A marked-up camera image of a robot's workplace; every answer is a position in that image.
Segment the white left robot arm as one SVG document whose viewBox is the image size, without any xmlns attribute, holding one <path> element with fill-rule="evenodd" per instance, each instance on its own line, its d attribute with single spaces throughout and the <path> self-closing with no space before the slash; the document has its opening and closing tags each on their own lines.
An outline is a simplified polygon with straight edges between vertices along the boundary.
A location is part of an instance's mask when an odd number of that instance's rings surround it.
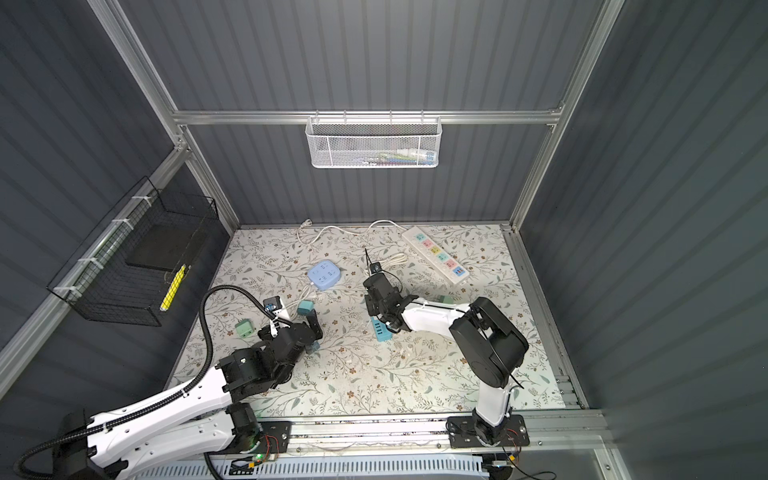
<svg viewBox="0 0 768 480">
<path fill-rule="evenodd" d="M 262 331 L 264 339 L 234 350 L 198 383 L 188 381 L 110 412 L 70 415 L 62 432 L 78 426 L 94 431 L 54 447 L 54 478 L 128 479 L 197 454 L 279 452 L 278 439 L 263 430 L 245 401 L 287 382 L 323 331 L 315 315 Z"/>
</svg>

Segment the light blue round power strip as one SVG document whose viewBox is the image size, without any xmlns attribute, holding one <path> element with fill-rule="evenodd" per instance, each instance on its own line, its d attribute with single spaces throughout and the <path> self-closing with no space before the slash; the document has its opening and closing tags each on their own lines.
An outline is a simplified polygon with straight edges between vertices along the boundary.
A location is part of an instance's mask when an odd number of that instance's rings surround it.
<svg viewBox="0 0 768 480">
<path fill-rule="evenodd" d="M 318 291 L 326 291 L 341 279 L 340 268 L 330 260 L 322 260 L 307 273 L 308 279 Z"/>
</svg>

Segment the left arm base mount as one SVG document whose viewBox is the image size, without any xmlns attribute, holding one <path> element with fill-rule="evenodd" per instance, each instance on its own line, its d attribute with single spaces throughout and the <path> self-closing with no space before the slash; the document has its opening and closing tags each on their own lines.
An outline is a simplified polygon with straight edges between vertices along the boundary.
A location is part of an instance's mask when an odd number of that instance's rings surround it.
<svg viewBox="0 0 768 480">
<path fill-rule="evenodd" d="M 293 424 L 289 421 L 261 422 L 257 426 L 233 427 L 234 434 L 223 447 L 211 450 L 213 454 L 277 455 L 287 452 Z"/>
</svg>

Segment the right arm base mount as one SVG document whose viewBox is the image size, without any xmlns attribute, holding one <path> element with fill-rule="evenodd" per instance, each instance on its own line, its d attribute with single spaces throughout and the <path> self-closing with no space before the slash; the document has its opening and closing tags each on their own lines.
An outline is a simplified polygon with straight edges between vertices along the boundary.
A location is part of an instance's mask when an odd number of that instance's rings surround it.
<svg viewBox="0 0 768 480">
<path fill-rule="evenodd" d="M 478 415 L 451 416 L 446 420 L 450 446 L 454 449 L 530 445 L 528 429 L 521 415 L 504 416 L 499 425 L 491 426 Z"/>
</svg>

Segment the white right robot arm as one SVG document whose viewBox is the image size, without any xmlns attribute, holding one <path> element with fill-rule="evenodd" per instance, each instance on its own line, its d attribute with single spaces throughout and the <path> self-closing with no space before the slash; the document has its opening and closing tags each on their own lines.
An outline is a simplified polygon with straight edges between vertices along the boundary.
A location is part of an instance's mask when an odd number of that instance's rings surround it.
<svg viewBox="0 0 768 480">
<path fill-rule="evenodd" d="M 469 304 L 430 302 L 403 295 L 383 272 L 369 276 L 363 286 L 368 313 L 388 331 L 429 332 L 454 341 L 479 380 L 473 410 L 474 431 L 489 443 L 503 429 L 510 411 L 513 379 L 529 350 L 525 335 L 488 298 Z"/>
</svg>

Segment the teal blue power strip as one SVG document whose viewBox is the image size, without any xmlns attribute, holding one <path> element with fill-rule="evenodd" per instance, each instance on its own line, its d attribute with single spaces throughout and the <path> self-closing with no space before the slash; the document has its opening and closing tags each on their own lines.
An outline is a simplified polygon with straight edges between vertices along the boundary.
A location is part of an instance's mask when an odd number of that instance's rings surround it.
<svg viewBox="0 0 768 480">
<path fill-rule="evenodd" d="M 372 317 L 372 328 L 378 342 L 386 342 L 393 337 L 393 333 L 378 318 Z"/>
</svg>

